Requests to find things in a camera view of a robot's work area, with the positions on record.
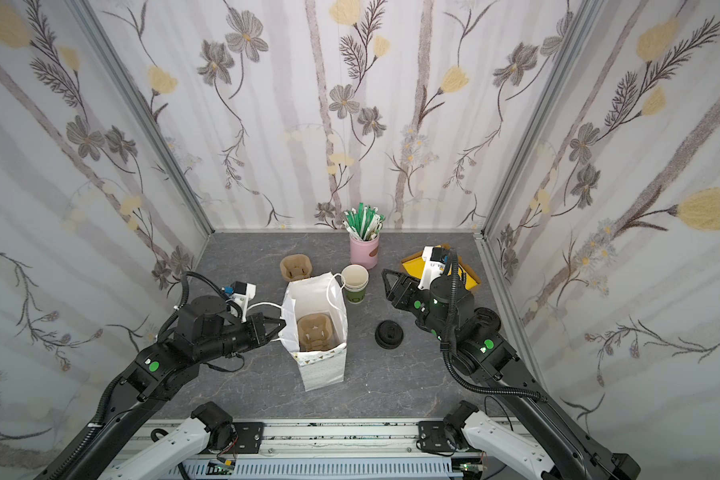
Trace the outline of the brown pulp cup carrier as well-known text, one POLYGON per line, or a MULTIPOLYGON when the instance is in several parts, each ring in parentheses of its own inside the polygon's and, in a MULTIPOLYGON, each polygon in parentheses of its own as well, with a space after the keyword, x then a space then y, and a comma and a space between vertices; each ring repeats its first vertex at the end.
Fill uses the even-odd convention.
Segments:
POLYGON ((302 352, 329 351, 339 344, 333 321, 326 313, 314 313, 299 318, 297 333, 302 352))

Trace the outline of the white cartoon paper gift bag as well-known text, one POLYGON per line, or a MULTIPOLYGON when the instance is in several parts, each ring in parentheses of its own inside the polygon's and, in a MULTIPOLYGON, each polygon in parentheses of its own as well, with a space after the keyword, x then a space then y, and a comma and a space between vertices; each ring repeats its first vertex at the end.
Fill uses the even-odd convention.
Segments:
POLYGON ((277 339, 296 362, 306 392, 344 381, 348 316, 343 287, 342 275, 326 273, 290 283, 279 304, 253 305, 276 308, 286 322, 277 339))

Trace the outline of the black cup lid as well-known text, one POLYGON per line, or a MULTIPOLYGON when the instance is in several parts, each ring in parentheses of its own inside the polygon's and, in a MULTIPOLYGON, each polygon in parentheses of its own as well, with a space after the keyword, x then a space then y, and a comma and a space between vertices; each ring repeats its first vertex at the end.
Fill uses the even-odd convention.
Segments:
POLYGON ((500 329, 502 326, 499 315, 490 308, 478 307, 474 311, 474 320, 475 338, 481 343, 486 340, 495 342, 500 335, 500 329))

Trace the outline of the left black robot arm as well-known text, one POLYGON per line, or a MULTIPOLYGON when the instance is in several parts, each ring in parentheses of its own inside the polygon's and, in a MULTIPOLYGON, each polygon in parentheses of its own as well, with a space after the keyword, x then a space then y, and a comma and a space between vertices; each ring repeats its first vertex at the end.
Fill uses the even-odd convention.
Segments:
POLYGON ((232 303, 206 295, 177 307, 158 340, 107 385, 92 419, 38 475, 96 479, 142 425, 199 375, 202 364, 267 345, 286 321, 255 312, 241 319, 232 303))

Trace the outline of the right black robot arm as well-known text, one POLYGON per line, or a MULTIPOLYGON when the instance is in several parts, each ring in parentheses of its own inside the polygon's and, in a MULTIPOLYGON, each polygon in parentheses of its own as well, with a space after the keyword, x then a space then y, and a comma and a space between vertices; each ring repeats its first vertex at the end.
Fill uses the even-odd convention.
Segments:
POLYGON ((525 427, 527 437, 497 425, 478 408, 462 404, 453 428, 472 448, 497 458, 527 479, 635 479, 641 468, 580 427, 530 373, 500 333, 498 314, 478 307, 452 275, 422 289, 416 278, 385 269, 385 296, 412 314, 416 325, 440 343, 445 368, 463 388, 491 395, 525 427))

